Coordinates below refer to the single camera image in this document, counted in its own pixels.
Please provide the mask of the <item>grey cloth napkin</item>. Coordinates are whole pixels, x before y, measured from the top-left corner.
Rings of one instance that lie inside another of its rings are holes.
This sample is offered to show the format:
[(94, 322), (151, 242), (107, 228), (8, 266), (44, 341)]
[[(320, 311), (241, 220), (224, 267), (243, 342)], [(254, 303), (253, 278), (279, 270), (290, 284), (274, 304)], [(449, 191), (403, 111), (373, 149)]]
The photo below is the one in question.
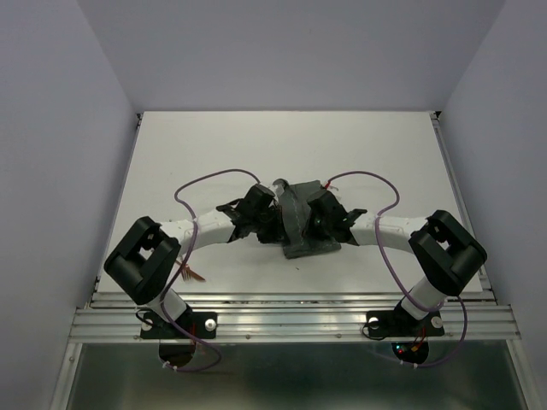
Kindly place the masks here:
[(332, 239), (314, 240), (311, 243), (302, 238), (301, 230), (304, 228), (305, 207), (308, 198), (321, 188), (319, 180), (290, 184), (291, 193), (285, 193), (277, 198), (281, 210), (283, 227), (287, 239), (283, 245), (286, 259), (296, 259), (307, 256), (323, 255), (341, 250), (341, 244)]

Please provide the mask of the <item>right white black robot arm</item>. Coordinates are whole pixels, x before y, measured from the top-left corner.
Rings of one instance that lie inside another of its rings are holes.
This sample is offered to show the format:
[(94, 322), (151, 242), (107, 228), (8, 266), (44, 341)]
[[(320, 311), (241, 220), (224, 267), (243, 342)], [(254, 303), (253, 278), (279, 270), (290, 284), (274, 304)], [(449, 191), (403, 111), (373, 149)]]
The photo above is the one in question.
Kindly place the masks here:
[[(377, 246), (391, 276), (403, 293), (391, 311), (374, 312), (373, 336), (406, 336), (429, 325), (449, 297), (458, 297), (487, 261), (483, 246), (452, 214), (437, 210), (424, 218), (347, 211), (332, 192), (322, 189), (308, 199), (311, 210), (306, 234), (353, 246)], [(424, 277), (406, 290), (387, 259), (386, 249), (412, 254)]]

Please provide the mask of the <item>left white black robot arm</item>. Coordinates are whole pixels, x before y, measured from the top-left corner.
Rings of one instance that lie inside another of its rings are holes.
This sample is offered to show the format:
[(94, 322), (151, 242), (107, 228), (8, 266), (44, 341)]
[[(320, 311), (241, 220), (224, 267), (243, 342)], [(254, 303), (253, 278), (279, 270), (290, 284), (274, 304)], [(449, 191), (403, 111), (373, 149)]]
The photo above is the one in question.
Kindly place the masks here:
[(185, 267), (193, 250), (231, 243), (268, 232), (278, 222), (275, 194), (254, 184), (246, 195), (190, 220), (158, 223), (137, 219), (104, 262), (104, 271), (139, 306), (161, 319), (170, 336), (188, 334), (191, 308), (168, 283), (173, 269)]

